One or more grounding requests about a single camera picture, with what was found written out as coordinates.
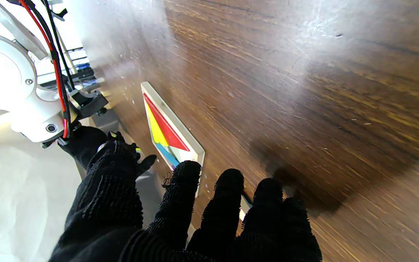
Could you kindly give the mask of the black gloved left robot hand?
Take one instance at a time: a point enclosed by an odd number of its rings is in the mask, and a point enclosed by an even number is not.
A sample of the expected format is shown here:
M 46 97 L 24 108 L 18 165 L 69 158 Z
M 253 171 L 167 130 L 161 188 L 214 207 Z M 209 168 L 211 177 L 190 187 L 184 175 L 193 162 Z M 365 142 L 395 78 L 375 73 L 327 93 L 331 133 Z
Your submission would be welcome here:
M 258 184 L 243 232 L 236 235 L 244 177 L 233 168 L 219 176 L 200 228 L 188 241 L 201 171 L 189 160 L 173 171 L 153 222 L 143 229 L 134 153 L 124 142 L 108 141 L 95 154 L 50 262 L 322 261 L 304 205 L 285 199 L 273 178 Z

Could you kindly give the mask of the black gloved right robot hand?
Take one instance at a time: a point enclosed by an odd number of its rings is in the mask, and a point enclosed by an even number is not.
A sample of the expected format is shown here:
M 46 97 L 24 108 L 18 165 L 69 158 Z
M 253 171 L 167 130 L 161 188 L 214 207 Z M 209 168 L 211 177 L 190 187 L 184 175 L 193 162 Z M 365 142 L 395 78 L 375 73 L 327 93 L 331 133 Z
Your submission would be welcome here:
M 88 171 L 88 168 L 94 163 L 94 156 L 107 142 L 118 142 L 120 145 L 125 146 L 127 152 L 132 155 L 132 162 L 135 168 L 132 171 L 134 179 L 147 172 L 157 160 L 156 155 L 150 155 L 141 159 L 140 148 L 135 143 L 128 144 L 119 131 L 104 133 L 102 130 L 91 126 L 80 126 L 73 132 L 68 141 L 59 140 L 58 145 L 63 151 L 72 156 L 85 171 Z

